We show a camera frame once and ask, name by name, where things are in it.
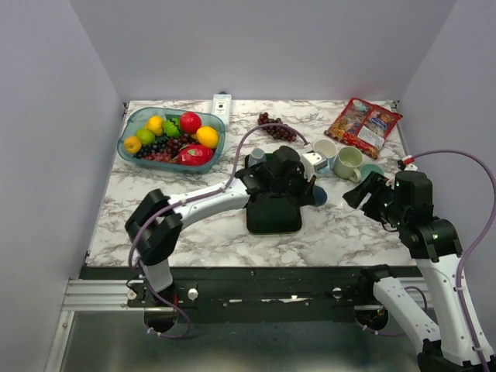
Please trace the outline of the mint green bird-print mug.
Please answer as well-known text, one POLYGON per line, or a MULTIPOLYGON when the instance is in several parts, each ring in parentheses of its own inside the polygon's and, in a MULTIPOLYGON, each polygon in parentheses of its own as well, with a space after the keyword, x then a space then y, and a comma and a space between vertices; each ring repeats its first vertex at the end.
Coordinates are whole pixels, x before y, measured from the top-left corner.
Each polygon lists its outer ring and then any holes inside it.
POLYGON ((364 181, 370 174, 373 172, 378 173, 379 175, 384 176, 384 171, 381 167, 376 164, 364 164, 360 168, 361 180, 364 181))

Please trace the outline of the light green ceramic mug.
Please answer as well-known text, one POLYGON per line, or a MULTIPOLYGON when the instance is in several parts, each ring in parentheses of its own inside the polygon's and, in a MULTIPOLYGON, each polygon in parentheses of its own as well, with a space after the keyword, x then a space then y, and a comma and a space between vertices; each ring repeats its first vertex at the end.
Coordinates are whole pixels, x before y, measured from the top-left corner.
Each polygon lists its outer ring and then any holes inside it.
POLYGON ((362 164, 363 154, 355 147, 345 146, 336 155, 333 171, 337 177, 358 183, 362 179, 362 164))

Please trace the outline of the dark blue gold-rimmed cup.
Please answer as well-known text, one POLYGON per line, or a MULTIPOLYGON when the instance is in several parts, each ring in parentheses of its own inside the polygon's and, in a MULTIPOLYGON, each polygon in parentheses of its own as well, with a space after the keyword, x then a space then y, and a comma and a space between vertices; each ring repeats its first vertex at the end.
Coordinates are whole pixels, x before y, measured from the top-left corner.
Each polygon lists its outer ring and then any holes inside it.
POLYGON ((313 196, 315 199, 315 207, 323 206, 327 202, 328 197, 326 191, 317 185, 313 187, 313 196))

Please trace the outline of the light blue hexagonal mug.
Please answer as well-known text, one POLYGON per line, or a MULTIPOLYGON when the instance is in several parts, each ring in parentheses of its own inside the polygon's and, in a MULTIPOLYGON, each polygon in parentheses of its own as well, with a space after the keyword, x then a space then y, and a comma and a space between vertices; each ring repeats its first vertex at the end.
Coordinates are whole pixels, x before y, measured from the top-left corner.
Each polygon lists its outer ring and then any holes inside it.
POLYGON ((312 144, 312 149, 327 159, 327 164, 317 171, 317 175, 324 176, 330 174, 338 153, 336 144, 330 139, 319 139, 312 144))

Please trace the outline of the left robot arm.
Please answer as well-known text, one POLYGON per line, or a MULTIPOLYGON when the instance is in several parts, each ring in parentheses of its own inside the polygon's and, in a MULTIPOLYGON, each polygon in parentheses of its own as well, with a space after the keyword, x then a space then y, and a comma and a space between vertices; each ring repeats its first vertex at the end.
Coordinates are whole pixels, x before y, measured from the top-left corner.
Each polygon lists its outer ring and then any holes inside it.
POLYGON ((323 160, 320 153, 300 154, 281 146, 266 161, 238 170, 213 187, 171 196, 160 189, 149 192, 125 224, 148 282, 146 298, 156 306, 170 301, 174 279, 168 259, 181 231, 196 222, 243 209, 251 233, 297 232, 301 207, 319 205, 315 165, 323 160))

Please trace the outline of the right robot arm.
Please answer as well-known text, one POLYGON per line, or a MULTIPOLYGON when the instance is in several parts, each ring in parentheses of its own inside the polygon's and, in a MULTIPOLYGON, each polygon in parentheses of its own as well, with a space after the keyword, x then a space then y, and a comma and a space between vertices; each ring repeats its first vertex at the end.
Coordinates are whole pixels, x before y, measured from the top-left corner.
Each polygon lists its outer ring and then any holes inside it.
POLYGON ((422 371, 493 371, 495 353, 482 331, 459 265, 463 250, 454 225, 433 215, 432 182, 416 170, 394 181, 377 172, 343 196, 349 207, 390 225, 408 249, 428 288, 436 319, 410 297, 389 266, 364 269, 358 298, 379 301, 398 322, 417 353, 422 371))

